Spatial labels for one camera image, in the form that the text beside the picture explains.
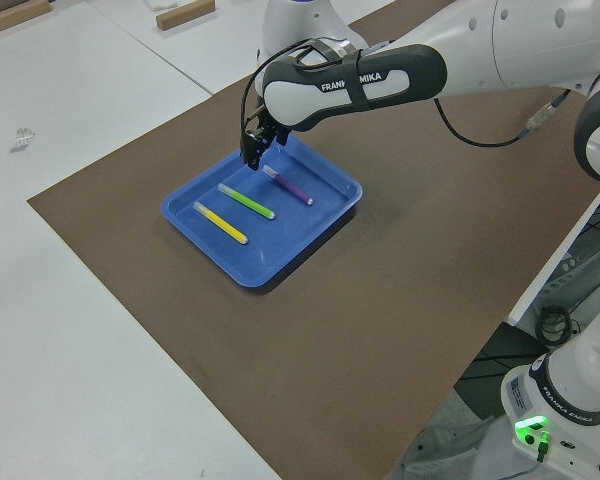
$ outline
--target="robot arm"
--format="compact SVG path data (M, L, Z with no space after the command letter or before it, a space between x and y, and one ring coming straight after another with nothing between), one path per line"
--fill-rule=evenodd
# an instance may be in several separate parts
M284 49L307 39L296 48ZM600 180L600 0L456 0L398 40L369 49L329 0L270 0L256 81L256 130L243 128L256 169L273 138L335 115L434 97L561 86L589 95L576 157Z

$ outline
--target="brown mat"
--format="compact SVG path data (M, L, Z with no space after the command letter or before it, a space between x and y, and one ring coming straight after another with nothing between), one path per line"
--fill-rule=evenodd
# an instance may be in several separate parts
M354 27L397 38L447 1ZM267 295L165 219L171 191L235 150L244 82L31 199L285 480L381 479L600 191L572 132L582 99L512 147L447 133L431 102L329 119L301 139L356 177L357 215ZM448 99L508 138L555 90Z

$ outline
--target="green marker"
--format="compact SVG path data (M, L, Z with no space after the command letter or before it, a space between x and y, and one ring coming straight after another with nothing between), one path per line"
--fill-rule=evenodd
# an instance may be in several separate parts
M233 198L236 202L240 202L245 207L250 208L254 212L259 213L269 220L276 218L276 214L269 210L264 205L260 205L258 202L251 200L249 197L244 196L240 192L236 192L233 188L227 187L224 183L218 185L218 190L224 193L226 196Z

